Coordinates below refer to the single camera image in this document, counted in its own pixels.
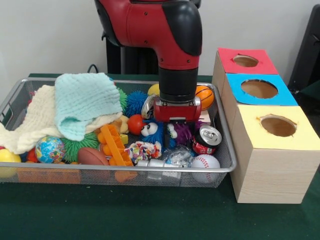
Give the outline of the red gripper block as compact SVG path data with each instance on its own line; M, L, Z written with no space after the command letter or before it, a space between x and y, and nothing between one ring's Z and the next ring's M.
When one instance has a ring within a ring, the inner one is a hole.
M194 99L192 102L173 104L156 99L153 103L154 117L158 122L163 122L163 146L170 146L170 131L168 130L169 122L192 122L190 132L194 142L197 133L197 121L201 115L202 104L200 99Z

